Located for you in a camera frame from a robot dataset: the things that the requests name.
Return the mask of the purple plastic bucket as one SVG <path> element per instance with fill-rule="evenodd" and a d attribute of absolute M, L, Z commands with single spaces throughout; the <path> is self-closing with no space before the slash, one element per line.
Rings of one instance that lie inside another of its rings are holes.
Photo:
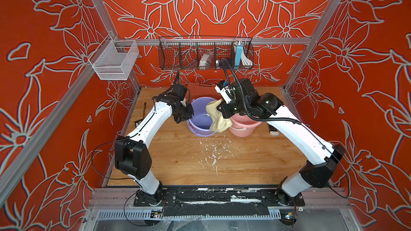
<path fill-rule="evenodd" d="M 215 132 L 210 130 L 213 120 L 206 111 L 208 103 L 213 101 L 215 99 L 212 97 L 199 97 L 191 102 L 194 115 L 192 119 L 187 121 L 187 126 L 198 137 L 206 138 L 215 134 Z"/>

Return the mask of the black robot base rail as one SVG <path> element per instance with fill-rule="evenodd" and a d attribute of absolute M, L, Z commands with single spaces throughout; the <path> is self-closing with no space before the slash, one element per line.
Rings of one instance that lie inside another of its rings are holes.
<path fill-rule="evenodd" d="M 290 209 L 305 206 L 302 194 L 280 204 L 277 185 L 163 186 L 160 202 L 149 204 L 149 196 L 138 191 L 136 207 L 159 207 L 166 217 L 272 217 L 279 218 Z"/>

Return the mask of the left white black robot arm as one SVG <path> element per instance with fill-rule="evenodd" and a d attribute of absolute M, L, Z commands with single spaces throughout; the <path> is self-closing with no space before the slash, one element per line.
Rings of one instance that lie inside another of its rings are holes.
<path fill-rule="evenodd" d="M 133 179 L 139 186 L 143 200 L 158 205 L 162 200 L 162 183 L 154 176 L 149 146 L 167 119 L 176 124 L 192 119 L 191 99 L 168 92 L 153 97 L 154 106 L 143 121 L 127 136 L 114 142 L 115 168 Z"/>

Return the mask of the yellow stained cloth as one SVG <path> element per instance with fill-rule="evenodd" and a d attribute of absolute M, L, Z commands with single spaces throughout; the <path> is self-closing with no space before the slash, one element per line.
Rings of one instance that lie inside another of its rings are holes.
<path fill-rule="evenodd" d="M 217 110 L 217 107 L 221 104 L 221 102 L 222 99 L 212 101 L 208 103 L 205 108 L 207 115 L 212 119 L 210 131 L 216 133 L 222 133 L 232 126 L 231 119 L 224 119 L 222 113 Z"/>

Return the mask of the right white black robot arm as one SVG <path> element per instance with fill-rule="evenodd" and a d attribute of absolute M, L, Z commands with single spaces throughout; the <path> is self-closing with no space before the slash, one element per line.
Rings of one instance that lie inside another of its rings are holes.
<path fill-rule="evenodd" d="M 305 166 L 285 178 L 276 189 L 279 204 L 287 206 L 302 191 L 311 187 L 323 188 L 329 183 L 345 154 L 343 146 L 333 145 L 311 131 L 274 94 L 259 95 L 249 79 L 233 83 L 220 81 L 215 90 L 223 99 L 217 110 L 225 119 L 240 114 L 253 121 L 266 122 L 306 156 Z"/>

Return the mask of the pink plastic bucket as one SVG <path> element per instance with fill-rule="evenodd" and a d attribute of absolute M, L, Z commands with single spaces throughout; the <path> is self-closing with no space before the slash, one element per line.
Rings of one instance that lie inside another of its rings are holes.
<path fill-rule="evenodd" d="M 262 122 L 251 120 L 246 115 L 235 114 L 230 118 L 232 126 L 229 131 L 240 138 L 250 136 Z"/>

